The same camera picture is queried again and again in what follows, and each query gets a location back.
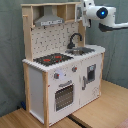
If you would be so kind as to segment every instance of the backsplash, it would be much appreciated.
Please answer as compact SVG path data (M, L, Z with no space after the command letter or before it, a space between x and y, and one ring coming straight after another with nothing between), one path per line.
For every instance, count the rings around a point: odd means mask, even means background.
M65 23L46 27L35 27L32 30L33 58L41 57L53 52L66 50L70 37L78 33L79 23ZM73 43L78 46L78 36L73 38Z

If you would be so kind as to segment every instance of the faucet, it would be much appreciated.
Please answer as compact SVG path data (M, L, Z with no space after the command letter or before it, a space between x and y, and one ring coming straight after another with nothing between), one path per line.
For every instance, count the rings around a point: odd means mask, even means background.
M73 42L72 42L72 39L73 39L73 37L74 37L75 35L80 36L80 41L82 41L82 35L81 35L80 33L74 33L74 34L71 36L71 38L70 38L70 43L69 43L68 46L67 46L68 49L72 49L73 47L75 47L75 44L73 44Z

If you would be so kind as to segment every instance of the stove top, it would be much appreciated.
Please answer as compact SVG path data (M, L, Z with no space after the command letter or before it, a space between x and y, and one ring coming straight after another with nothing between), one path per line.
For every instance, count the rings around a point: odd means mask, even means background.
M70 59L73 59L73 57L63 55L61 53L54 53L51 55L36 58L33 61L48 67L50 65L58 64Z

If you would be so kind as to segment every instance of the sink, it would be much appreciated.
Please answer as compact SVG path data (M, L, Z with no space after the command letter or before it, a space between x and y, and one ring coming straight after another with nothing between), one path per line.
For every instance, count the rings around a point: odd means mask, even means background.
M78 48L68 49L65 52L68 54L79 56L79 55L88 54L88 53L94 52L94 51L95 51L94 49L85 48L85 47L78 47Z

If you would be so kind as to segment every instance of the oven door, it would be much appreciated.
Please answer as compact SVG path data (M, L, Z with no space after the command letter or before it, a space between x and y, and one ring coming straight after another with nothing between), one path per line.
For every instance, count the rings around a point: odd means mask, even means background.
M49 87L49 123L56 123L79 109L79 77L53 83Z

